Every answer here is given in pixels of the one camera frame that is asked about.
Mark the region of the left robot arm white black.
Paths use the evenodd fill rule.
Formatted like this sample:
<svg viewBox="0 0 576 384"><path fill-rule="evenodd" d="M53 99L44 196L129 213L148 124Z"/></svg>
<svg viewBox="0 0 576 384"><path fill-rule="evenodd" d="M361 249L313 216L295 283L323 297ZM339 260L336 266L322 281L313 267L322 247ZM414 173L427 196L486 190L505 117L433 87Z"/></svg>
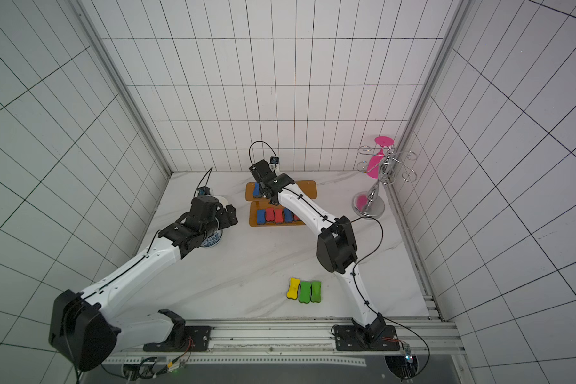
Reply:
<svg viewBox="0 0 576 384"><path fill-rule="evenodd" d="M160 230L150 245L87 288L63 291L55 300L49 343L79 372L100 366L116 351L133 347L173 352L190 345L185 320L160 309L140 321L122 320L127 302L155 276L238 222L232 205L211 195L192 199L190 211Z"/></svg>

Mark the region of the yellow eraser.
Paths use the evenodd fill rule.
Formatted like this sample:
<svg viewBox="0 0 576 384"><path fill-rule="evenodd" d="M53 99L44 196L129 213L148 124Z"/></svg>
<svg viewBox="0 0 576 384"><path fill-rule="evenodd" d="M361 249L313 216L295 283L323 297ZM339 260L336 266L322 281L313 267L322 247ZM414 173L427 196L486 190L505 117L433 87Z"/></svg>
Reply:
<svg viewBox="0 0 576 384"><path fill-rule="evenodd" d="M301 280L299 278L290 278L289 288L286 297L291 300L297 300L299 297L299 287Z"/></svg>

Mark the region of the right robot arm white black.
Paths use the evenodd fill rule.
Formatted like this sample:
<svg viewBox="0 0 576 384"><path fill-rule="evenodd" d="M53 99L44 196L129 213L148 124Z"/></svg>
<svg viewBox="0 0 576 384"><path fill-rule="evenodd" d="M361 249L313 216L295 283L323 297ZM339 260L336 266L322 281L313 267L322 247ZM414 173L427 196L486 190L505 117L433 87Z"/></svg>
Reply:
<svg viewBox="0 0 576 384"><path fill-rule="evenodd" d="M360 274L352 221L325 211L289 175L272 171L266 160L251 165L250 172L264 198L296 214L317 236L318 262L340 279L345 295L354 304L352 322L361 342L370 344L380 339L386 320L371 303Z"/></svg>

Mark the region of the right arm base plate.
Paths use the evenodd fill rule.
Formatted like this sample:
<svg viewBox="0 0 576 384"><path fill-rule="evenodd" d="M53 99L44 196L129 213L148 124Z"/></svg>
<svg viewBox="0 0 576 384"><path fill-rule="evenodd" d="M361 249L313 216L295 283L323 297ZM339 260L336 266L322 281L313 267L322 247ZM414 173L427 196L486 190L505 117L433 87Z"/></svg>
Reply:
<svg viewBox="0 0 576 384"><path fill-rule="evenodd" d="M367 335L357 326L334 325L331 334L335 349L341 352L395 352L402 348L393 326L386 326L377 337Z"/></svg>

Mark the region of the green eraser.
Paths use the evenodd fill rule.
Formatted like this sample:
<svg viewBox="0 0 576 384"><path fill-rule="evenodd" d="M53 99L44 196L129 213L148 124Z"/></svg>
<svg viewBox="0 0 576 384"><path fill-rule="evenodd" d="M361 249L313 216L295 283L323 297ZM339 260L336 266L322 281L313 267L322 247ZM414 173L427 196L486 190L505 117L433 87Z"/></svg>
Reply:
<svg viewBox="0 0 576 384"><path fill-rule="evenodd" d="M314 303L322 301L322 283L320 281L310 283L310 301Z"/></svg>
<svg viewBox="0 0 576 384"><path fill-rule="evenodd" d="M299 284L299 297L298 301L303 304L309 304L311 302L311 282L301 281Z"/></svg>

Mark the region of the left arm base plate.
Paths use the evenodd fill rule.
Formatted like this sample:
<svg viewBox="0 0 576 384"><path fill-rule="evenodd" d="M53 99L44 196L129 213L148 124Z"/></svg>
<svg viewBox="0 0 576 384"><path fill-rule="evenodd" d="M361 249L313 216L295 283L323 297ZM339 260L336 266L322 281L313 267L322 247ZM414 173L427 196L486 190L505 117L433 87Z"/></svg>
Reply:
<svg viewBox="0 0 576 384"><path fill-rule="evenodd" d="M145 352L204 352L211 340L210 326L175 325L163 342L147 343L143 346Z"/></svg>

